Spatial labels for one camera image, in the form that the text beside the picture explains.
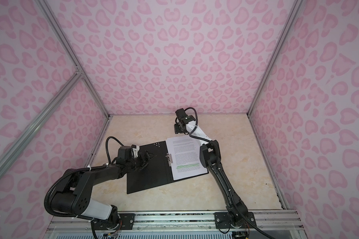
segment metal clip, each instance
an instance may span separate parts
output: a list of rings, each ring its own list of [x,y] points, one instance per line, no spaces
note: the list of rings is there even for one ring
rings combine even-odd
[[[165,157],[168,158],[169,167],[171,167],[173,163],[172,154],[167,153]]]

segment metal extrusion bar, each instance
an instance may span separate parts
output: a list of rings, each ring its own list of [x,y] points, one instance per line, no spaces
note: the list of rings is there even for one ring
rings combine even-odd
[[[49,101],[48,105],[43,108],[41,113],[39,113],[38,116],[28,125],[10,149],[0,157],[0,179],[12,166],[21,152],[32,141],[37,132],[48,121],[65,97],[75,87],[80,78],[82,78],[82,74],[78,71],[67,81],[62,89],[51,99],[51,101]]]
[[[259,99],[259,96],[261,95],[261,93],[263,91],[263,86],[267,82],[271,72],[273,71],[274,65],[275,65],[279,55],[281,55],[283,46],[285,45],[287,38],[289,37],[291,30],[292,30],[295,22],[297,21],[299,13],[301,12],[305,2],[306,2],[306,0],[295,0],[293,6],[291,8],[290,14],[287,17],[287,21],[281,31],[278,42],[275,45],[273,54],[271,55],[269,63],[266,66],[263,77],[261,79],[261,83],[259,84],[258,89],[255,92],[253,102],[250,105],[247,115],[252,114],[254,107],[257,104],[257,101]]]
[[[275,177],[275,173],[273,171],[273,168],[271,167],[270,160],[266,155],[266,151],[264,150],[264,147],[263,147],[261,141],[259,141],[259,139],[258,139],[258,132],[255,130],[255,127],[253,125],[251,117],[250,116],[248,116],[248,117],[249,117],[249,122],[250,122],[251,128],[253,129],[253,132],[254,132],[254,135],[255,135],[255,139],[256,139],[256,141],[258,143],[259,150],[261,150],[261,153],[262,153],[262,156],[263,156],[263,159],[264,159],[264,163],[265,163],[266,168],[267,168],[267,170],[269,172],[269,175],[270,175],[270,177],[271,177],[271,179],[273,181],[273,185],[274,185],[274,188],[275,188],[275,192],[278,195],[279,202],[281,203],[282,208],[289,209],[290,205],[288,204],[288,202],[286,200],[286,197],[284,196],[284,194],[283,194],[283,192],[281,190],[281,186],[279,185],[279,182]]]
[[[93,160],[95,159],[97,152],[100,149],[101,143],[106,134],[106,131],[108,130],[109,124],[112,121],[112,118],[113,118],[113,116],[111,115],[108,119],[105,119],[104,125],[101,128],[101,133],[99,134],[85,165],[90,165],[93,163]]]
[[[171,231],[218,231],[215,228],[214,213],[226,211],[157,211],[120,212],[135,213],[131,232],[171,232]],[[270,230],[304,230],[295,210],[253,210],[257,226]],[[87,220],[70,217],[53,217],[48,233],[80,233],[90,229]]]
[[[84,73],[84,83],[85,83],[86,87],[89,89],[89,92],[91,93],[96,104],[101,109],[101,111],[103,112],[105,117],[108,118],[109,117],[108,110],[106,109],[104,103],[101,101],[100,96],[98,95],[98,93],[96,92],[95,88],[93,87],[91,81],[89,80],[89,77],[85,72],[85,69],[81,65],[75,51],[73,50],[73,47],[70,45],[67,36],[65,35],[60,24],[58,23],[58,20],[57,20],[55,14],[53,13],[52,9],[50,8],[48,2],[46,0],[36,0],[36,3],[38,5],[38,7],[40,8],[41,12],[43,13],[43,15],[45,16],[46,20],[48,21],[49,25],[51,26],[53,32],[57,36],[58,40],[60,41],[62,47],[67,52],[69,59],[76,66],[77,70],[81,70]]]

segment pink heart pattern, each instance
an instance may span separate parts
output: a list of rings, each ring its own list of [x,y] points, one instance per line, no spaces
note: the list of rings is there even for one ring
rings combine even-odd
[[[0,156],[73,71],[33,1],[0,1]]]
[[[111,114],[247,112],[292,3],[49,1]]]
[[[88,89],[78,82],[0,180],[0,238],[43,236],[52,218],[43,207],[46,190],[69,167],[84,166],[104,121]]]
[[[308,237],[359,238],[359,1],[306,2],[252,119]]]

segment black robotic arm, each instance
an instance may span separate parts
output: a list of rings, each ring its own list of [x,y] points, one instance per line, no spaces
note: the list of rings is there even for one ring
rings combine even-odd
[[[192,109],[195,114],[195,118],[186,114],[186,110]],[[207,168],[213,175],[222,195],[225,199],[226,209],[229,213],[230,222],[233,227],[242,227],[245,223],[249,224],[251,228],[256,229],[264,236],[275,239],[267,233],[256,227],[251,220],[249,220],[249,212],[233,189],[229,182],[221,163],[221,154],[219,150],[219,144],[216,140],[211,140],[207,135],[198,127],[198,116],[194,108],[189,107],[186,109],[179,109],[176,111],[176,120],[174,124],[175,133],[189,134],[190,137],[200,141],[201,147],[199,148],[199,159],[202,166]]]
[[[137,146],[121,146],[118,157],[97,167],[68,169],[48,190],[44,207],[53,216],[78,217],[109,230],[120,226],[117,207],[91,199],[92,188],[102,182],[122,178],[129,172],[143,169],[154,156],[148,151],[139,152]]]

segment beige marble surface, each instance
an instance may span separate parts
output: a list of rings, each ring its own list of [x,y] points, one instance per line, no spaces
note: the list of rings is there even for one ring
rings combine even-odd
[[[244,114],[202,114],[202,130],[219,142],[222,164],[230,183],[248,209],[281,209],[278,197],[249,120]],[[107,162],[105,140],[118,138],[124,145],[164,141],[174,133],[175,115],[114,116],[93,165]],[[113,159],[119,145],[110,141]],[[112,204],[120,211],[225,210],[224,198],[211,174],[126,194],[126,176],[94,186],[92,198]]]

